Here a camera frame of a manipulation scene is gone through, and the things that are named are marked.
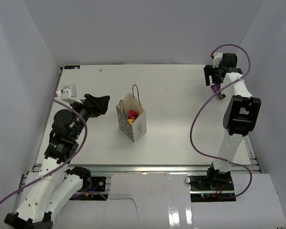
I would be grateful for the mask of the purple snack packet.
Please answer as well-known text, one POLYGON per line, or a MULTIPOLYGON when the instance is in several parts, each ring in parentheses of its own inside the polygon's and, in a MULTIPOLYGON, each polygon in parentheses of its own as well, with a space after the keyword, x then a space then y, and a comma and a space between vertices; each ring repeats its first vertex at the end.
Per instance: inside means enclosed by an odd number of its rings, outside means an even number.
POLYGON ((220 90, 221 90, 221 85, 220 84, 213 84, 213 85, 211 85, 211 89, 216 94, 218 99, 221 100, 221 99, 224 99, 226 97, 225 94, 220 92, 220 90))

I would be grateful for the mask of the red snack packet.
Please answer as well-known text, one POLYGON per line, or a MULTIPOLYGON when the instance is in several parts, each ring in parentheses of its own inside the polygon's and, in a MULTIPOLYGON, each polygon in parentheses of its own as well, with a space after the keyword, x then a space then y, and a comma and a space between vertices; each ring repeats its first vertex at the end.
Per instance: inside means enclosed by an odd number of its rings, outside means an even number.
POLYGON ((139 113, 134 110, 129 110, 128 112, 128 119, 136 120, 139 117, 139 113))

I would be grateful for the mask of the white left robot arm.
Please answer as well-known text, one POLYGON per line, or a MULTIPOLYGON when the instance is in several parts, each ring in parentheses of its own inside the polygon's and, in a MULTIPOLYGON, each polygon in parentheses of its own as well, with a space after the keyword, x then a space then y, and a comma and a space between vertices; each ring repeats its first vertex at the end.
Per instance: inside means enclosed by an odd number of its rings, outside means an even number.
POLYGON ((68 165, 83 147, 77 139, 88 133, 87 121, 106 114, 109 101, 108 95, 85 94, 84 99, 72 99, 56 112, 38 178, 27 185, 28 195, 15 212, 6 215, 5 224, 13 229, 51 229, 68 200, 91 186, 90 170, 68 165))

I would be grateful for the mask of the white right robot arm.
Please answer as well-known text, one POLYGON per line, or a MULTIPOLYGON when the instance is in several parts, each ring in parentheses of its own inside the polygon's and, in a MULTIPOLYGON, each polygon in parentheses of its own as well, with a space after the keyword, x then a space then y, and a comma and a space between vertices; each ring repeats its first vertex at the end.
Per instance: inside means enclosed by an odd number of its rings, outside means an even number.
POLYGON ((206 85, 231 85, 232 96, 223 117, 224 137, 217 154, 207 171, 206 186, 223 190, 231 181, 231 163, 239 145, 253 131, 259 114, 261 100, 248 91, 241 69, 237 68, 235 53, 213 52, 213 63, 204 67, 206 85))

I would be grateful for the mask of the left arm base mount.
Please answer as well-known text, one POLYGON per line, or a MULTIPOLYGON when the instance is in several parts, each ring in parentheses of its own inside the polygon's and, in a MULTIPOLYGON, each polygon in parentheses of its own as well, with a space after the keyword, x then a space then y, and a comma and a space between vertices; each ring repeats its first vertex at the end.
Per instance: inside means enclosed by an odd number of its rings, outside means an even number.
POLYGON ((105 191, 106 177, 92 176, 91 171, 84 167, 67 169, 68 175, 77 175, 82 180, 82 187, 70 198, 70 200, 106 200, 108 195, 102 196, 105 191))

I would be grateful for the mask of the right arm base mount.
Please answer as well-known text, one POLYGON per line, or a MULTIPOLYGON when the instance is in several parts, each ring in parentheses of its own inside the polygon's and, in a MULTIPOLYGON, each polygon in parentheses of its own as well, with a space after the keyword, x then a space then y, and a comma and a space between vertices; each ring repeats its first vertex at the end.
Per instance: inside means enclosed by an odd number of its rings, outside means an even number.
POLYGON ((234 202, 235 188, 231 178, 227 183, 210 184, 207 176, 187 176, 184 180, 189 186, 192 203, 234 202))

